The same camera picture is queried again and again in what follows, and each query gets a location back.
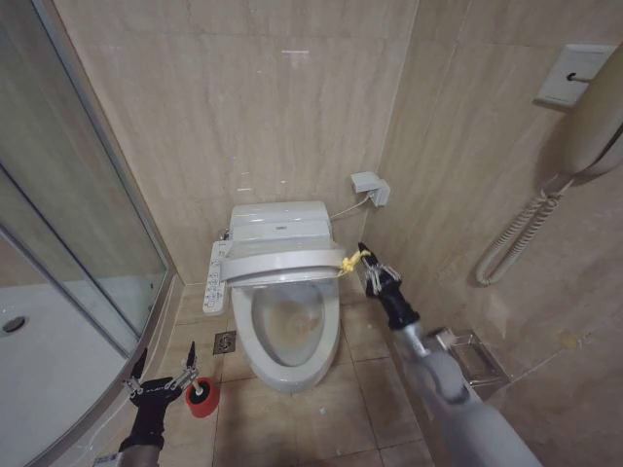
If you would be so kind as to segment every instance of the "yellow rope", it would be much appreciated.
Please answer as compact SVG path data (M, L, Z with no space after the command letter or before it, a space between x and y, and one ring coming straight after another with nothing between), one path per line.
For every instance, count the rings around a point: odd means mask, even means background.
M349 272L354 271L354 265L359 263L363 256L370 256L371 253L368 250L357 251L350 258L344 258L342 260L342 267L340 268L340 272L338 272L338 277L342 277L343 275L348 274Z

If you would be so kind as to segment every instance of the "tile floor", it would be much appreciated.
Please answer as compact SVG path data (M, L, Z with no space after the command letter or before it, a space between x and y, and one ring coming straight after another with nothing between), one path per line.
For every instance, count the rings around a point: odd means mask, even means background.
M159 374L177 375L194 340L201 375L221 381L221 401L203 419L192 417L181 398L169 406L161 466L433 466L389 358L382 311L360 291L342 290L332 368L314 389L288 395L254 376L238 342L236 352L212 355L214 334L234 330L234 316L205 317L203 287L186 287ZM103 453L116 450L132 421L129 413Z

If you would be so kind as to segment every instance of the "toilet tank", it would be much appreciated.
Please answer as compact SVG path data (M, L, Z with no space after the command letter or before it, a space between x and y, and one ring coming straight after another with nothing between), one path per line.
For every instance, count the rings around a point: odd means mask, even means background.
M331 222L322 201L243 204L232 211L230 239L331 238Z

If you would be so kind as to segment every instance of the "floor drain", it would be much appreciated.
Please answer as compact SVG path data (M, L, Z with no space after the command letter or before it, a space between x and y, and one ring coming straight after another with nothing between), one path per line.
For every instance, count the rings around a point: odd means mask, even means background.
M214 335L214 349L212 355L231 353L236 351L236 331L218 333Z
M10 319L2 325L2 331L6 334L12 334L19 331L23 325L26 324L26 318L24 316L18 316L17 318Z

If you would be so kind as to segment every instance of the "wall phone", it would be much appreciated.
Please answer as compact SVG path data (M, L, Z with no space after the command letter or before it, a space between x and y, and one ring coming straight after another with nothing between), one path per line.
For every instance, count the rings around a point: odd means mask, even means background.
M557 161L557 188L550 191L543 187L483 254L474 270L480 285L498 282L515 264L575 180L597 177L623 162L623 45L591 80L568 116L565 130Z

